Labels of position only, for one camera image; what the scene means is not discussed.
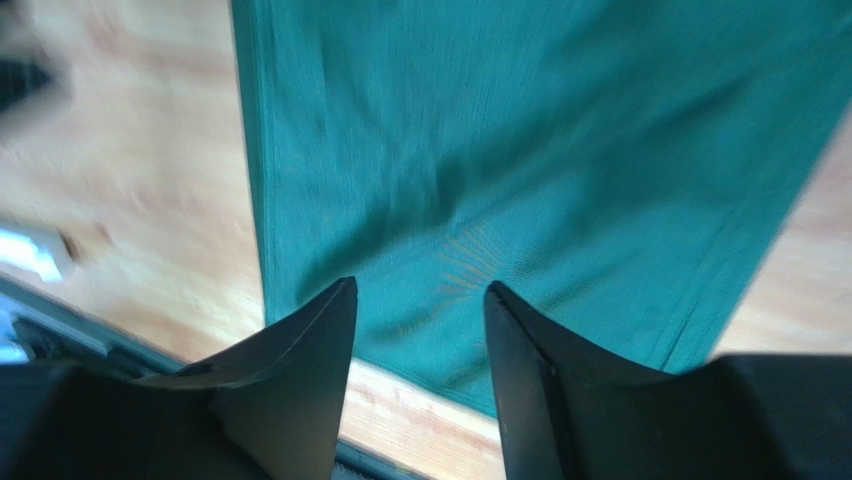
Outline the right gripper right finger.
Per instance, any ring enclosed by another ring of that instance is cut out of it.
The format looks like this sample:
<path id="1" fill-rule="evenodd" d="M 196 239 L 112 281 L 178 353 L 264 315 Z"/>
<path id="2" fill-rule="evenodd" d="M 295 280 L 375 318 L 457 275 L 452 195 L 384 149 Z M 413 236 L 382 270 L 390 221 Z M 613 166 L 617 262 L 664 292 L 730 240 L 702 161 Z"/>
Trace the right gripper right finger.
<path id="1" fill-rule="evenodd" d="M 680 375 L 614 354 L 505 284 L 484 299 L 510 479 L 847 479 L 849 356 L 737 354 Z"/>

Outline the dark green cloth napkin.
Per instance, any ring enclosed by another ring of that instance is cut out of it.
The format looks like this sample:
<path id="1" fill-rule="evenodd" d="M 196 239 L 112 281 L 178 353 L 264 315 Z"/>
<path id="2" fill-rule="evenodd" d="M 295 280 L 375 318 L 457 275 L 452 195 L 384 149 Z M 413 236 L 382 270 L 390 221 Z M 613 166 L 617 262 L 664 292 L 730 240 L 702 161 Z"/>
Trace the dark green cloth napkin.
<path id="1" fill-rule="evenodd" d="M 483 297 L 679 373 L 851 95 L 847 1 L 236 1 L 265 320 L 495 412 Z"/>

